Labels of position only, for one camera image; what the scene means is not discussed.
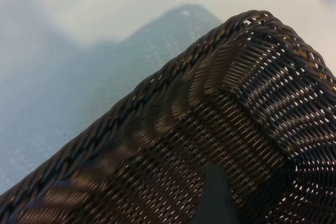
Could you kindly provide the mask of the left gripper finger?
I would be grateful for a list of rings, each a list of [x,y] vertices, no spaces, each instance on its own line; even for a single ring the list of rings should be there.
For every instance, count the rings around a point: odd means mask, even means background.
[[[202,191],[202,223],[234,223],[228,177],[222,167],[211,164],[205,170]]]

